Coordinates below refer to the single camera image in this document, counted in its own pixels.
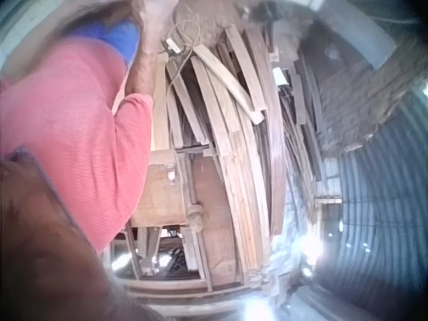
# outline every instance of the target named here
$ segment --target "red sleeve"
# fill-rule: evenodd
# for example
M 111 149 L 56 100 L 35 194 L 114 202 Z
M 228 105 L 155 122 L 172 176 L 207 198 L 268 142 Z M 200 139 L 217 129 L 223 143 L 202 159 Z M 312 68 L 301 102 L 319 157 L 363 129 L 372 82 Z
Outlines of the red sleeve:
M 149 95 L 131 94 L 123 99 L 114 116 L 116 126 L 116 169 L 126 182 L 122 195 L 130 200 L 133 211 L 144 189 L 152 128 L 152 105 Z

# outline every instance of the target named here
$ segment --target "pink shirt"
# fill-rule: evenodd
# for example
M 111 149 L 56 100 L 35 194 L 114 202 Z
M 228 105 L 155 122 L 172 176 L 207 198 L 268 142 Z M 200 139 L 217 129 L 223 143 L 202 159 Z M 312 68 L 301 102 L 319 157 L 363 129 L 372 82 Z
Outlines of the pink shirt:
M 125 73 L 110 45 L 68 38 L 0 97 L 1 154 L 36 157 L 97 251 L 137 206 L 150 155 L 152 98 L 129 95 L 111 112 Z

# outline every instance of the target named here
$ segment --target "hand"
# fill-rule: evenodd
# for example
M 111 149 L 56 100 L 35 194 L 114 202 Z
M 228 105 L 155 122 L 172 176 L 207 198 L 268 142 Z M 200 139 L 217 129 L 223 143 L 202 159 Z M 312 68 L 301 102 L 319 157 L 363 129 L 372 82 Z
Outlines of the hand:
M 134 14 L 144 28 L 161 32 L 179 0 L 132 0 Z

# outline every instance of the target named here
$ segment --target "bright light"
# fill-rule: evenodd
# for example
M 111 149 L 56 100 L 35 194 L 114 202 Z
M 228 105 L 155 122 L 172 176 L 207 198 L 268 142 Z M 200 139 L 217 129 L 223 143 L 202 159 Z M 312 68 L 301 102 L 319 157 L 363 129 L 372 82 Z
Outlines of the bright light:
M 322 242 L 313 235 L 305 235 L 302 238 L 302 252 L 308 258 L 308 264 L 316 265 L 322 255 Z
M 168 237 L 168 230 L 167 229 L 162 229 L 161 233 L 160 233 L 160 237 Z
M 288 85 L 287 79 L 280 67 L 276 67 L 272 71 L 274 72 L 275 84 L 277 86 Z
M 116 259 L 116 261 L 112 263 L 112 270 L 117 271 L 127 266 L 129 261 L 131 260 L 131 257 L 132 257 L 131 253 L 122 254 L 120 257 Z
M 306 277 L 308 277 L 308 278 L 310 278 L 311 276 L 312 276 L 312 271 L 311 270 L 309 270 L 309 268 L 304 268 L 303 270 L 302 270 L 302 272 L 303 272 L 303 274 L 306 276 Z
M 423 90 L 423 93 L 424 93 L 424 95 L 426 95 L 426 97 L 428 97 L 428 82 L 427 82 L 427 86 Z
M 168 263 L 171 260 L 171 256 L 169 255 L 162 255 L 159 259 L 159 266 L 164 268 L 165 266 L 168 266 Z
M 261 298 L 250 299 L 245 303 L 245 321 L 275 321 L 268 301 Z

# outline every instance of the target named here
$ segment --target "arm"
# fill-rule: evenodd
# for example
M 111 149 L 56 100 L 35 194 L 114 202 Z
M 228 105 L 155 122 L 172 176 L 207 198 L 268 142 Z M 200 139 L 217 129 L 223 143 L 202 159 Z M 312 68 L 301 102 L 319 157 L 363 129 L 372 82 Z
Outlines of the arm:
M 132 3 L 142 31 L 125 85 L 125 96 L 134 93 L 153 95 L 158 45 L 165 22 L 177 3 L 178 0 L 134 0 Z
M 160 33 L 142 28 L 140 43 L 125 85 L 125 96 L 139 93 L 153 96 L 157 48 Z

